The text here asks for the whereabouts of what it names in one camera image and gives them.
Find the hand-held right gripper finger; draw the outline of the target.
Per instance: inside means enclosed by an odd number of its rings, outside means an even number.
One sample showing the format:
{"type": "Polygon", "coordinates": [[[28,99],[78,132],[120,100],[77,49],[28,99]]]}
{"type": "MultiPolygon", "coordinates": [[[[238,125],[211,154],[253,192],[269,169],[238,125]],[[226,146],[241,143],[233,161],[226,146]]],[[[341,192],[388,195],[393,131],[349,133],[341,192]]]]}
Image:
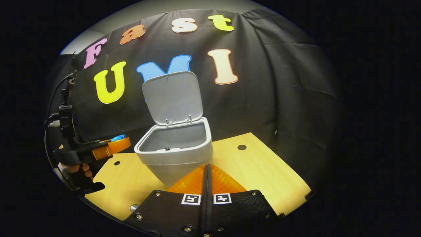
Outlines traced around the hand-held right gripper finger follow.
{"type": "Polygon", "coordinates": [[[207,165],[207,233],[211,237],[279,237],[280,218],[259,190],[245,190],[207,165]]]}
{"type": "Polygon", "coordinates": [[[148,237],[202,237],[208,200],[209,165],[206,164],[201,195],[153,190],[123,223],[148,237]]]}

